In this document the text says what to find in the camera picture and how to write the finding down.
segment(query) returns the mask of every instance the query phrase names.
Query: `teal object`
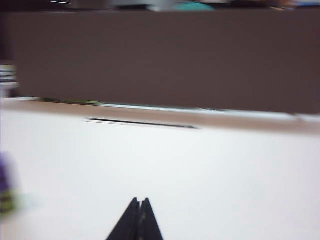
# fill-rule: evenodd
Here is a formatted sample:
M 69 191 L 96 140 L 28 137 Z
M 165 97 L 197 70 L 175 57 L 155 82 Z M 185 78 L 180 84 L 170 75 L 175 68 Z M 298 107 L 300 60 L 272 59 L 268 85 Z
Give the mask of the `teal object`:
M 213 11 L 213 7 L 198 3 L 198 2 L 185 2 L 176 4 L 173 9 L 178 11 Z

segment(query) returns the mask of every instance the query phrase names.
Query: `dark slot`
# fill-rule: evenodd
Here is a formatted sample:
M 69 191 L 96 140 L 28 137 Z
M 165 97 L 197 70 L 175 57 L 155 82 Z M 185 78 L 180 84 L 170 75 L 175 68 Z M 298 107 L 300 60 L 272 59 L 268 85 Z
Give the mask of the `dark slot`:
M 161 123 L 150 123 L 150 122 L 140 122 L 140 121 L 122 121 L 122 120 L 111 120 L 111 119 L 102 119 L 102 118 L 88 118 L 88 120 L 109 122 L 109 123 L 123 123 L 123 124 L 171 127 L 171 128 L 198 129 L 195 126 L 189 126 L 189 125 L 161 124 Z

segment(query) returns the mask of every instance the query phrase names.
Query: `black triangular object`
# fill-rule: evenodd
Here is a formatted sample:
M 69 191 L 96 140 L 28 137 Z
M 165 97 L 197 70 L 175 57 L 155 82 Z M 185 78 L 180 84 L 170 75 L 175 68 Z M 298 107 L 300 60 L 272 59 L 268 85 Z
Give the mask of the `black triangular object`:
M 135 197 L 107 240 L 163 240 L 149 199 L 140 207 Z
M 140 202 L 135 197 L 115 225 L 107 240 L 135 240 Z

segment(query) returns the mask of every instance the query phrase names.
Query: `dark brown wall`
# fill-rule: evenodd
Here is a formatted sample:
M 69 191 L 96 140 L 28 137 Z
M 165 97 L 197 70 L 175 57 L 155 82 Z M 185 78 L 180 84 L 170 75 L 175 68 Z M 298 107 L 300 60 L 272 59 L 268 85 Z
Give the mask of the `dark brown wall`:
M 29 96 L 319 113 L 319 13 L 28 13 L 10 28 Z

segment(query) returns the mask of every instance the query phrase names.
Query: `white table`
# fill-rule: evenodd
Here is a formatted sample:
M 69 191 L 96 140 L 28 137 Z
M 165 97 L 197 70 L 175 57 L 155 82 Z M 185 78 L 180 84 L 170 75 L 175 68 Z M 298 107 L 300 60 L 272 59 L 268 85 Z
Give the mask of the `white table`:
M 165 240 L 320 239 L 318 117 L 1 99 L 1 151 L 21 204 L 4 240 L 104 240 L 133 197 Z

